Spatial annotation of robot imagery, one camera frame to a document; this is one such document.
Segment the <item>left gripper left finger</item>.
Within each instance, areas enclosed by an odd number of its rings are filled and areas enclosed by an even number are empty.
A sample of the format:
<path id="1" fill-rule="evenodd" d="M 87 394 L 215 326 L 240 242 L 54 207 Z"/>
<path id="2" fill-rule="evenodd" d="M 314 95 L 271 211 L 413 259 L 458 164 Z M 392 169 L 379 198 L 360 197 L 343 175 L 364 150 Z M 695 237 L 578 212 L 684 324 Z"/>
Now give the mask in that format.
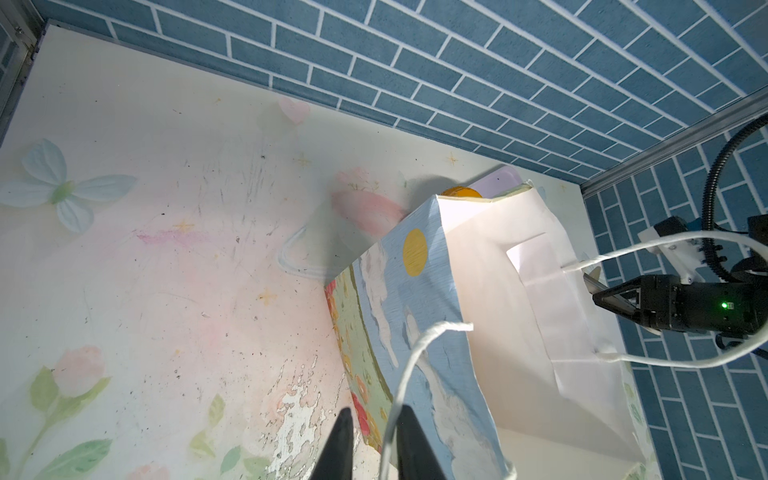
<path id="1" fill-rule="evenodd" d="M 320 453 L 310 480 L 351 480 L 354 456 L 354 422 L 351 409 L 343 408 Z"/>

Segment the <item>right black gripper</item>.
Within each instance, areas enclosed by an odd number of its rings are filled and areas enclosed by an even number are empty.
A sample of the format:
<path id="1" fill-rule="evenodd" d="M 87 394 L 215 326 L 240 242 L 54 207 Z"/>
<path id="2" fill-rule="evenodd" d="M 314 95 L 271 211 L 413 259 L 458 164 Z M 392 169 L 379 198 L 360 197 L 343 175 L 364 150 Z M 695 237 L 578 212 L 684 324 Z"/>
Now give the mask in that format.
<path id="1" fill-rule="evenodd" d="M 611 292 L 584 276 L 597 307 L 656 330 L 747 336 L 767 321 L 767 290 L 753 284 L 683 284 L 674 275 L 644 275 L 637 281 L 638 296 L 635 290 Z"/>

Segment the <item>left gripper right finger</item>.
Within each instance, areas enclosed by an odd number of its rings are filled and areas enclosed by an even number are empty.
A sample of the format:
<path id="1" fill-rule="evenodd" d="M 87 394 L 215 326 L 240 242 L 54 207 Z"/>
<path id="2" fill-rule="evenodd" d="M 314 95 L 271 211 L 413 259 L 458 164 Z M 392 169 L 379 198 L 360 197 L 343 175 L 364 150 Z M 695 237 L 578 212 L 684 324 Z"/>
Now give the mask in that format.
<path id="1" fill-rule="evenodd" d="M 413 409 L 404 405 L 396 425 L 399 480 L 445 480 L 446 476 Z"/>

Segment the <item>paper gift bag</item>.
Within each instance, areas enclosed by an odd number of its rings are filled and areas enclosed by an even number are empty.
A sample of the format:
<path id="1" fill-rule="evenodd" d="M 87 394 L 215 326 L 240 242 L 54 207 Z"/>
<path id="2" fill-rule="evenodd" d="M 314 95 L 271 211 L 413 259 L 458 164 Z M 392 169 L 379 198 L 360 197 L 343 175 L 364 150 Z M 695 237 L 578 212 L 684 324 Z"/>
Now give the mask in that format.
<path id="1" fill-rule="evenodd" d="M 318 278 L 362 441 L 412 411 L 448 479 L 658 479 L 632 367 L 600 286 L 529 183 L 435 195 L 386 219 L 336 193 L 279 254 Z"/>

